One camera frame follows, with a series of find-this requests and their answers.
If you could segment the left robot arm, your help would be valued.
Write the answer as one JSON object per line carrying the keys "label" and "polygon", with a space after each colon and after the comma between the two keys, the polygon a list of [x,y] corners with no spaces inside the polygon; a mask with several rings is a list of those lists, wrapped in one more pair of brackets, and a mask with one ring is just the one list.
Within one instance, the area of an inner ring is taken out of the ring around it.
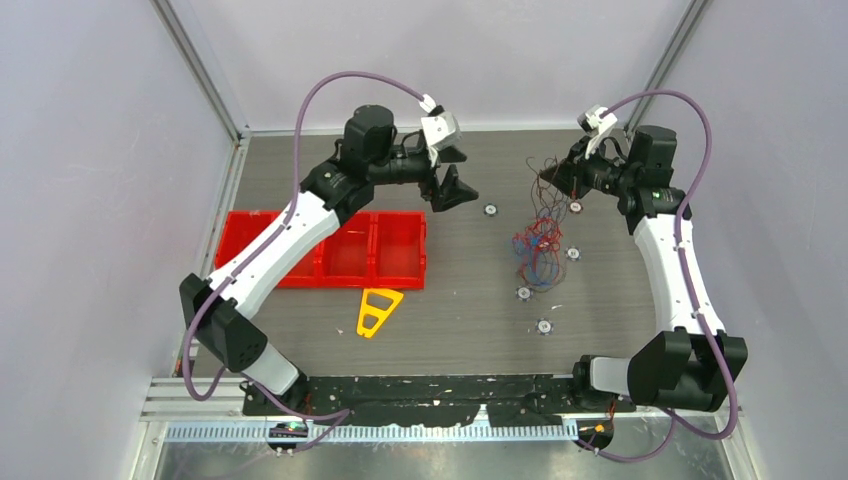
{"label": "left robot arm", "polygon": [[467,157],[457,147],[453,113],[434,107],[412,135],[417,142],[408,148],[389,109],[357,108],[334,153],[297,184],[270,225],[224,266],[205,278],[191,273],[179,285],[186,340],[198,340],[224,369],[262,385],[284,414],[305,405],[302,372],[251,321],[277,284],[367,206],[380,185],[415,184],[435,212],[479,197],[458,176],[456,166]]}

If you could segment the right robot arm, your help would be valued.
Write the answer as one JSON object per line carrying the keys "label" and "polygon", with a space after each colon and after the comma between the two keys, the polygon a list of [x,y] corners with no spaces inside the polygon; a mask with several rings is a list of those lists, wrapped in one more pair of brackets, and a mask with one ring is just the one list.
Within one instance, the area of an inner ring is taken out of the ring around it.
{"label": "right robot arm", "polygon": [[657,334],[629,358],[582,356],[573,368],[572,400],[589,411],[617,396],[666,410],[736,405],[748,348],[728,334],[706,291],[686,193],[671,185],[676,132],[640,127],[628,154],[616,160],[590,144],[590,137],[580,139],[540,177],[573,203],[591,191],[617,198],[646,265]]}

